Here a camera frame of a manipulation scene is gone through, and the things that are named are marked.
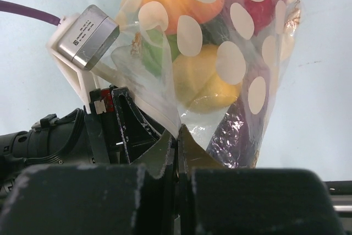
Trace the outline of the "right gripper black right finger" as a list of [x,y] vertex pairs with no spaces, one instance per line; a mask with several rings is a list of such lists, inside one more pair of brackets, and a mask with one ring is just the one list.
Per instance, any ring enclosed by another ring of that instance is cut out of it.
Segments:
[[326,183],[309,170],[229,169],[178,136],[181,234],[346,234]]

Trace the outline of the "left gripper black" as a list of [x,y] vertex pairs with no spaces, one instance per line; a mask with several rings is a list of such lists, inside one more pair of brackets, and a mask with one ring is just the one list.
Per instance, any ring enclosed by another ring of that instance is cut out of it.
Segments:
[[131,164],[164,132],[138,108],[126,87],[95,89],[89,97],[91,113],[85,114],[85,126],[94,163]]

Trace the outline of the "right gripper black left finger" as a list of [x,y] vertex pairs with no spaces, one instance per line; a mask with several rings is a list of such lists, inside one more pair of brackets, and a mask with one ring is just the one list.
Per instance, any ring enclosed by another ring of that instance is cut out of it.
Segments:
[[1,234],[173,234],[174,139],[130,165],[36,165],[17,177]]

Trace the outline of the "purple fake eggplant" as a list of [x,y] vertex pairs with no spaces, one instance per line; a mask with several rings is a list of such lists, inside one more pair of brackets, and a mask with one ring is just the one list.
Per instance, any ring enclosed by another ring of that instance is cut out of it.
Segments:
[[225,113],[206,152],[229,168],[255,168],[263,138],[268,102],[254,115],[246,102],[238,99]]

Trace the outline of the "clear polka dot zip bag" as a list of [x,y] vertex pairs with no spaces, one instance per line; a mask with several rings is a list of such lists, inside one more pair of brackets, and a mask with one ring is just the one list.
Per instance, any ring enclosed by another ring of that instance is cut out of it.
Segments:
[[[172,134],[177,135],[180,126],[185,125],[193,139],[206,150],[230,106],[205,114],[188,111],[176,98],[173,78],[173,61],[178,55],[197,56],[204,46],[201,24],[190,16],[182,15],[178,20],[177,32],[167,35],[168,15],[163,5],[148,2],[142,6],[141,2],[121,1],[116,17],[121,35],[111,54],[111,83],[127,87],[136,104]],[[252,114],[258,114],[268,102],[264,136],[282,71],[294,47],[294,34],[300,23],[300,0],[278,1],[275,18],[258,35],[254,35],[253,19],[241,4],[228,5],[224,0],[218,15],[223,17],[228,27],[230,41],[218,46],[217,74],[230,85],[241,85],[238,99],[246,102]],[[139,32],[147,42],[156,45],[147,34],[152,29],[163,35],[160,77],[145,68],[141,61],[141,45],[135,41],[135,34]]]

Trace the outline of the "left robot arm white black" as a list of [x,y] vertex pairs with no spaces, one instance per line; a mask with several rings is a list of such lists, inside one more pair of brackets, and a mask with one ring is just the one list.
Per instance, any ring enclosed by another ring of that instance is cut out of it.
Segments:
[[164,128],[138,108],[127,88],[89,93],[89,107],[49,114],[29,131],[1,136],[1,198],[26,167],[38,164],[131,164]]

